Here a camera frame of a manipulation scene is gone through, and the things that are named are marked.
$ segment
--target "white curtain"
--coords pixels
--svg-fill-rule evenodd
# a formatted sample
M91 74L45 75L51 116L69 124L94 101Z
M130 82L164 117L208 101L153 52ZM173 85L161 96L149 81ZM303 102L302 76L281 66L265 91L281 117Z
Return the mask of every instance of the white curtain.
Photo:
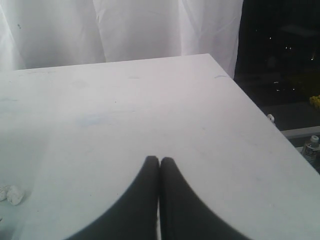
M0 71L210 53L233 77L243 0L0 0Z

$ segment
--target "bottle cap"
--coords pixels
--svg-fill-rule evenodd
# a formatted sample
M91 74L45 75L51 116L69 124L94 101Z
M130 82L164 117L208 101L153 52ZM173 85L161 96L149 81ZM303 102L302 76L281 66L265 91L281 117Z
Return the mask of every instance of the bottle cap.
M319 142L319 137L313 135L313 136L311 136L310 141L313 142L313 143L318 143Z

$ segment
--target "white tabletop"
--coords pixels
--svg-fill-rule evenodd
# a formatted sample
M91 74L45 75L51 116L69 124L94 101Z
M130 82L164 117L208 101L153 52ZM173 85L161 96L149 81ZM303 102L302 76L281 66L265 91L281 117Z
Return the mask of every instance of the white tabletop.
M208 54L0 73L0 136L23 240L92 222L148 155L254 240L320 236L320 176Z

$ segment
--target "small bottle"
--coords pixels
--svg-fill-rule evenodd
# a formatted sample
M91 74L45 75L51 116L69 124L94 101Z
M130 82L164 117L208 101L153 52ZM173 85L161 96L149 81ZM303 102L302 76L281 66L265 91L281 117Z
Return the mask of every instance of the small bottle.
M309 163L313 163L316 160L318 150L319 137L313 135L310 140L305 142L301 154Z

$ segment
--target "table surface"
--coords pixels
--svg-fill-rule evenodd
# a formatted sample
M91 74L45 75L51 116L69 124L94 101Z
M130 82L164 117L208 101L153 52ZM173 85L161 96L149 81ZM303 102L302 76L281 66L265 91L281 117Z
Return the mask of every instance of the table surface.
M320 176L208 54L0 73L0 133L24 240L85 227L148 155L249 238L320 236Z

